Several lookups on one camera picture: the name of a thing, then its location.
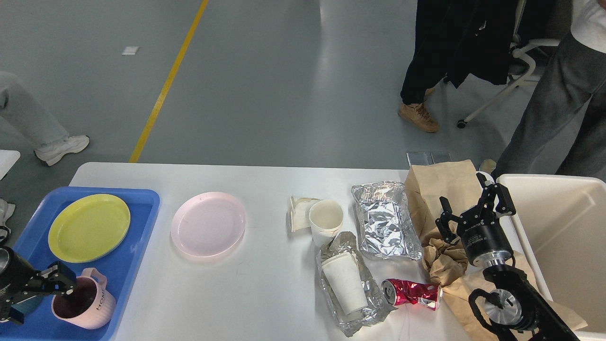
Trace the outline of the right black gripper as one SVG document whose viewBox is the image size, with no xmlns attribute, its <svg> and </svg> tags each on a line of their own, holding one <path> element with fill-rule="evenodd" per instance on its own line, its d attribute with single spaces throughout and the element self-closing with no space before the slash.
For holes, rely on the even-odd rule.
<svg viewBox="0 0 606 341">
<path fill-rule="evenodd" d="M 450 245 L 463 245 L 468 263 L 476 267 L 504 264 L 513 257 L 513 249 L 501 225 L 500 218 L 515 215 L 517 209 L 506 186 L 494 183 L 483 172 L 476 173 L 482 194 L 471 215 L 453 215 L 446 197 L 440 196 L 442 212 L 435 220 L 442 240 Z M 457 234 L 449 222 L 456 222 Z"/>
</svg>

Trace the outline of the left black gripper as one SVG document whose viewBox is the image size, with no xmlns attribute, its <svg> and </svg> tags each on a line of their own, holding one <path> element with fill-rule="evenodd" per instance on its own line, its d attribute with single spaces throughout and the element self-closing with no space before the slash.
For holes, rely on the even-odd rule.
<svg viewBox="0 0 606 341">
<path fill-rule="evenodd" d="M 7 304 L 9 299 L 13 299 L 13 304 L 26 300 L 17 298 L 18 294 L 26 298 L 39 295 L 65 296 L 73 293 L 77 286 L 77 275 L 64 263 L 52 263 L 46 270 L 36 271 L 28 261 L 5 246 L 0 249 L 0 267 L 1 323 L 24 323 L 23 313 L 13 308 L 12 304 Z"/>
</svg>

